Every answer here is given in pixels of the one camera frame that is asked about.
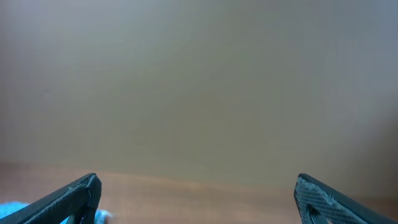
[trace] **gray wall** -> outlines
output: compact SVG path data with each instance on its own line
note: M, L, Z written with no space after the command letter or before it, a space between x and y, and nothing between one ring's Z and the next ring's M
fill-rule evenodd
M398 196L396 0L0 8L3 161Z

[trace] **wall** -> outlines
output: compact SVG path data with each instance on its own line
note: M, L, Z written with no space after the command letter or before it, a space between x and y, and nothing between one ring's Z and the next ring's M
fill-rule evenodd
M396 1L0 8L3 161L398 196Z

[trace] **brown surface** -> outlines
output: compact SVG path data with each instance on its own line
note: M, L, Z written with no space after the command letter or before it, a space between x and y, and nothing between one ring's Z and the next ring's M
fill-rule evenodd
M0 164L0 202L33 202L90 170ZM300 223L290 190L258 190L97 172L110 223ZM397 204L360 199L387 215Z

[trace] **blue object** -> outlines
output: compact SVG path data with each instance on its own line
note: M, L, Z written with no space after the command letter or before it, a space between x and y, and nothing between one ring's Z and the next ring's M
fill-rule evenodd
M4 218L9 214L14 213L26 206L28 206L28 203L23 202L0 203L0 218ZM112 217L112 214L110 214L106 210L98 209L95 213L94 224L105 224L106 217ZM67 220L68 219L64 220L63 222L61 222L61 224L65 224Z

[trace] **beige wall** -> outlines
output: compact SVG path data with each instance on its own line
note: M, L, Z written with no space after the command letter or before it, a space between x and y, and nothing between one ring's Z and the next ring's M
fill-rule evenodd
M398 3L0 3L0 156L398 196Z

